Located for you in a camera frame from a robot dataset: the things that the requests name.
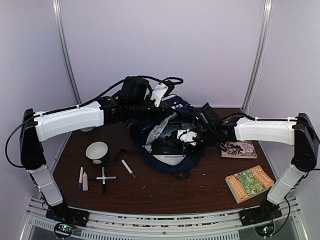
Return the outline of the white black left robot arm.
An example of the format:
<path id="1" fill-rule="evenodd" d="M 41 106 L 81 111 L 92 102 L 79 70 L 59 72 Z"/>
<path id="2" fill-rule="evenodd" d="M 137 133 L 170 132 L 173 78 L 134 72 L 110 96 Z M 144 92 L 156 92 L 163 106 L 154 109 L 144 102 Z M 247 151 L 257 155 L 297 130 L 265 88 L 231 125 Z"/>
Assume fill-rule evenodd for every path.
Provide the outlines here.
<path id="1" fill-rule="evenodd" d="M 119 122 L 139 119 L 162 121 L 173 113 L 162 103 L 162 98 L 169 95 L 175 83 L 168 77 L 158 80 L 156 87 L 151 87 L 151 79 L 150 76 L 128 76 L 119 81 L 121 90 L 113 96 L 103 92 L 80 105 L 39 112 L 30 108 L 24 112 L 19 138 L 21 165 L 35 181 L 49 210 L 61 222 L 73 221 L 75 217 L 47 166 L 42 142 L 80 129 Z"/>

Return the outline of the pink illustrated paperback book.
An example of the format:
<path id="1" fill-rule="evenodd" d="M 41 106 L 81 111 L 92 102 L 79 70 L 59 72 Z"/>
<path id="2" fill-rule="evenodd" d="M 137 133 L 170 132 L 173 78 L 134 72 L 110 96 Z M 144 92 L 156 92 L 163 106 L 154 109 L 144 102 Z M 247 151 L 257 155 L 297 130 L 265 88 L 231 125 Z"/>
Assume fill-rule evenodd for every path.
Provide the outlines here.
<path id="1" fill-rule="evenodd" d="M 256 159 L 258 157 L 254 144 L 250 140 L 227 141 L 221 148 L 222 158 Z"/>

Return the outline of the dark blue-grey paperback book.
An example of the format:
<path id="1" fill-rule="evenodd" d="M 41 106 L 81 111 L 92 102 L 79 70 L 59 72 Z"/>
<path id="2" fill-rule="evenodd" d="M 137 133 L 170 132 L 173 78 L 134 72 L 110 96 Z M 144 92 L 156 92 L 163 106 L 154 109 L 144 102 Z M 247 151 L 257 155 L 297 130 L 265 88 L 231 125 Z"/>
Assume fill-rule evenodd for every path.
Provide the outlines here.
<path id="1" fill-rule="evenodd" d="M 181 123 L 168 123 L 159 137 L 151 143 L 151 154 L 181 155 L 183 142 L 177 139 L 177 133 L 180 129 L 182 129 Z"/>

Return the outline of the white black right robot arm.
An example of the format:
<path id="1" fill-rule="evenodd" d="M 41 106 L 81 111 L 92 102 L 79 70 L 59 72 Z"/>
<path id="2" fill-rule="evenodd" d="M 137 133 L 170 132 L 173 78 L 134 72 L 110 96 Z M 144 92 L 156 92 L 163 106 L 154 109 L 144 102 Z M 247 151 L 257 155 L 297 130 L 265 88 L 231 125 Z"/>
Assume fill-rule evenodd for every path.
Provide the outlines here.
<path id="1" fill-rule="evenodd" d="M 196 115 L 198 129 L 179 130 L 177 139 L 194 151 L 226 142 L 258 141 L 293 148 L 288 166 L 268 190 L 259 206 L 239 212 L 243 226 L 269 222 L 280 216 L 280 203 L 309 172 L 316 169 L 320 138 L 306 113 L 294 117 L 261 118 L 244 112 L 220 117 L 209 105 Z"/>

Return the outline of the navy blue student backpack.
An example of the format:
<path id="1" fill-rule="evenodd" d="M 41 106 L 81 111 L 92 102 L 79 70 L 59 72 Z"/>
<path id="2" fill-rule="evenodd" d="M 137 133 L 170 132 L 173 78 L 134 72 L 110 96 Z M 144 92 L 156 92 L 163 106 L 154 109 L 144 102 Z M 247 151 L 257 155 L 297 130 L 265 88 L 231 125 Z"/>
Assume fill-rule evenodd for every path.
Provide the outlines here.
<path id="1" fill-rule="evenodd" d="M 196 128 L 196 109 L 176 94 L 162 102 L 173 109 L 173 114 L 159 124 L 150 119 L 136 120 L 129 124 L 130 135 L 153 170 L 185 180 L 201 159 L 201 152 L 192 151 L 192 145 L 181 135 Z"/>

